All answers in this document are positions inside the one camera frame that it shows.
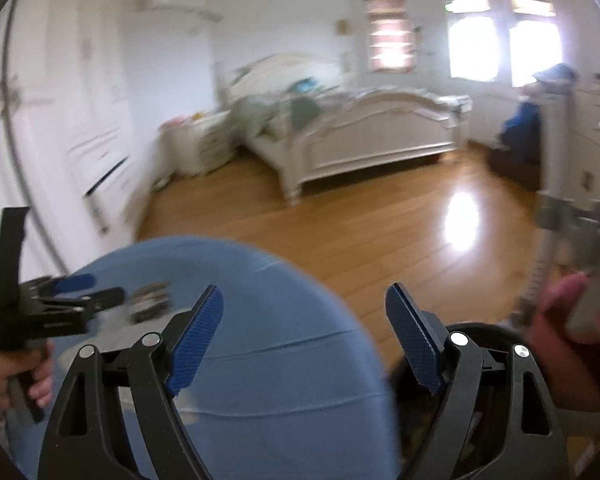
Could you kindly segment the person's left hand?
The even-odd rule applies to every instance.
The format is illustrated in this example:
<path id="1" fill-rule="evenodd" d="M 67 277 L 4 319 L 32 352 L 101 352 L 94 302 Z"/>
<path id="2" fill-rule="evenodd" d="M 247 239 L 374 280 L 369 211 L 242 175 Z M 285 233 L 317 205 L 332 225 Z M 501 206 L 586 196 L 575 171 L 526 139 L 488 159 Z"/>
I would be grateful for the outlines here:
<path id="1" fill-rule="evenodd" d="M 12 407 L 8 392 L 9 379 L 31 372 L 33 385 L 27 395 L 39 408 L 46 408 L 53 396 L 54 344 L 47 341 L 44 347 L 15 352 L 0 351 L 0 418 Z"/>

